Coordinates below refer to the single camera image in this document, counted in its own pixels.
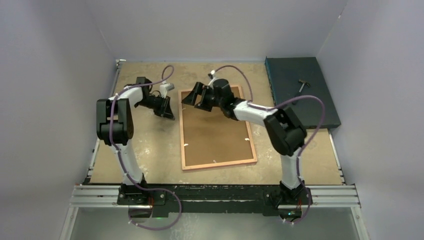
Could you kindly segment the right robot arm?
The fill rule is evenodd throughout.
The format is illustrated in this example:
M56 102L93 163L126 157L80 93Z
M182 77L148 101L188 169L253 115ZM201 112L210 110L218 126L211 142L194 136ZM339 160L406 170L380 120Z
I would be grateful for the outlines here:
M229 119L264 127L271 145L280 155L282 178L278 196L288 204L298 201L305 189L300 152L305 144L307 131L290 107L251 105L248 100L237 97L229 82L223 78L209 85L196 82L181 102L208 112L219 108Z

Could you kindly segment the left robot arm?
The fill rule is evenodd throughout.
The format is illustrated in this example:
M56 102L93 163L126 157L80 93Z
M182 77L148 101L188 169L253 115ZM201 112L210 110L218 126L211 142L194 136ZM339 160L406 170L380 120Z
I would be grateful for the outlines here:
M134 122L132 109L138 106L153 110L161 118L174 120L168 92L175 87L166 80L158 82L159 94L152 93L154 85L146 77L138 77L134 84L110 98L96 102L96 134L113 151L122 174L119 200L132 200L138 205L152 199L153 191L148 189L145 175L138 167L132 145Z

